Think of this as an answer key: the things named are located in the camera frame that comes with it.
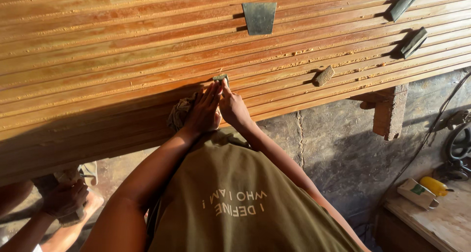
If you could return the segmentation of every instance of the metal wheel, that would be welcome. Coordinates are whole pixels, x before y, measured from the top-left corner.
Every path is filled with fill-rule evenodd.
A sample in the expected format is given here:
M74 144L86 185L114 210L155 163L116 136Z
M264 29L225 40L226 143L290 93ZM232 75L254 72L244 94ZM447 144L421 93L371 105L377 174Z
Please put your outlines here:
M456 129L446 144L449 159L463 159L471 153L471 123Z

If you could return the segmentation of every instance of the crack in floor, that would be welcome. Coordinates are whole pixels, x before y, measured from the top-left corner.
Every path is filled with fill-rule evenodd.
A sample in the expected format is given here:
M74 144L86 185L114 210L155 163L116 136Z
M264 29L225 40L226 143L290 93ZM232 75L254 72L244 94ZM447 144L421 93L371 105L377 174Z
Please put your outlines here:
M301 139L299 140L298 144L299 144L299 150L300 150L300 157L301 157L301 167L304 168L304 144L303 144L303 140L304 140L304 133L303 133L303 129L302 129L302 122L303 122L303 116L301 115L301 111L296 111L296 117L298 118L298 127L299 127L299 131L300 131L300 135L301 135Z

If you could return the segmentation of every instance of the foot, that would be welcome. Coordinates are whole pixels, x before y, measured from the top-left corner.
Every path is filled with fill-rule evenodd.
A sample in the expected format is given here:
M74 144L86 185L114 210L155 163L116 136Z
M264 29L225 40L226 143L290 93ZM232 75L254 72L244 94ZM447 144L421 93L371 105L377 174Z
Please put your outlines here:
M86 213L85 218L83 219L84 221L90 219L93 213L95 213L105 201L103 200L103 197L94 190L89 188L88 191L89 194L87 195L87 204L85 204L85 207L83 208L83 211Z

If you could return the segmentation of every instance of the leg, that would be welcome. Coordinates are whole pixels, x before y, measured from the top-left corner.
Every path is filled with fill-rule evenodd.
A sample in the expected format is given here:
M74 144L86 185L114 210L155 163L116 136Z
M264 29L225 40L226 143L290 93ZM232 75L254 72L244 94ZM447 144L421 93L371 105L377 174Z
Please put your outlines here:
M18 182L0 188L0 218L7 215L30 195L31 180Z
M87 196L87 204L83 210L86 212L85 218L82 222L69 226L62 227L57 230L52 237L44 244L40 245L43 252L66 252L79 237L80 231L87 223L90 217L95 213L98 208L103 204L103 198L95 192L90 191Z

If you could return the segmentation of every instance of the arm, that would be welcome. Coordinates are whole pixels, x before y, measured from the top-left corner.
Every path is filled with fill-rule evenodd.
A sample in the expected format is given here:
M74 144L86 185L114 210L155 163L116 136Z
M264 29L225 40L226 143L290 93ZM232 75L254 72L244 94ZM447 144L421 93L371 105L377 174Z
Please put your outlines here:
M0 247L0 252L31 252L41 241L52 222L73 213L85 202L88 191L82 180L60 184L44 200L39 212L23 226L16 235Z
M347 221L340 213L321 195L312 180L304 173L302 168L288 156L288 154L268 137L250 118L242 97L232 93L223 81L224 98L220 101L223 118L231 124L249 142L252 148L262 152L299 188L304 189L319 205L324 207L355 242L364 250L369 251L355 234Z
M56 218L39 211L23 226L16 235L0 247L0 252L17 251L31 252L41 241L46 230Z
M81 251L144 251L145 205L162 189L176 163L204 132L215 130L221 87L211 84L197 95L185 126L139 164L123 181L101 212Z

